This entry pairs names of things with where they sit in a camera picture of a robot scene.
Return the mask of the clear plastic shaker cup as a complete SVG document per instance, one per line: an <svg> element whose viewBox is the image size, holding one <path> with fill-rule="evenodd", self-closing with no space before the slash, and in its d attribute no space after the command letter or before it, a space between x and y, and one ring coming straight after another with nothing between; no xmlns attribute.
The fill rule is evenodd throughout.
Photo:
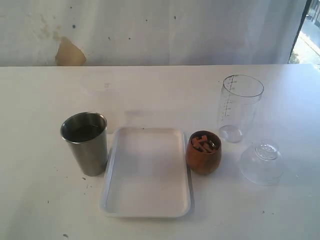
<svg viewBox="0 0 320 240"><path fill-rule="evenodd" d="M252 126L264 86L258 79L234 74L222 82L217 127L229 143L240 142Z"/></svg>

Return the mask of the brown wooden cup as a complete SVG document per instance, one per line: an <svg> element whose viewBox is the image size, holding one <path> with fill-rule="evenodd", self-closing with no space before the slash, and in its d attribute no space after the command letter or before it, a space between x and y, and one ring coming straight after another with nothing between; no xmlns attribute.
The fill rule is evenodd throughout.
<svg viewBox="0 0 320 240"><path fill-rule="evenodd" d="M185 159L192 171L199 175L209 175L218 168L221 158L222 142L217 135L200 130L190 136Z"/></svg>

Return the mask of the white rectangular tray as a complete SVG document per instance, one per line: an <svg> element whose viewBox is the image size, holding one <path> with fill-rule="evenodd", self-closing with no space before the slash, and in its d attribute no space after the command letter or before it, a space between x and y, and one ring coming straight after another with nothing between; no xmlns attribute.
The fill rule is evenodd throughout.
<svg viewBox="0 0 320 240"><path fill-rule="evenodd" d="M185 136L176 128L121 127L111 142L100 209L116 218L179 218L191 208Z"/></svg>

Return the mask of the stainless steel cup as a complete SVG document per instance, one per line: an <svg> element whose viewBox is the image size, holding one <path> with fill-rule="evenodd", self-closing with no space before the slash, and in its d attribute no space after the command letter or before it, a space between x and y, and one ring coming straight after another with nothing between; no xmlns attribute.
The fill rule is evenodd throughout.
<svg viewBox="0 0 320 240"><path fill-rule="evenodd" d="M60 127L83 174L95 177L106 169L107 119L98 112L81 112L70 116Z"/></svg>

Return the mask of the clear plastic dome lid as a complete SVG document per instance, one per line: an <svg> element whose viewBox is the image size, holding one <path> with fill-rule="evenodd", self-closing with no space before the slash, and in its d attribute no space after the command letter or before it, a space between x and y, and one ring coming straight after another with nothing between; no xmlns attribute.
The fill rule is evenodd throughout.
<svg viewBox="0 0 320 240"><path fill-rule="evenodd" d="M238 167L249 181L261 186L275 186L284 173L285 162L278 145L265 138L241 154Z"/></svg>

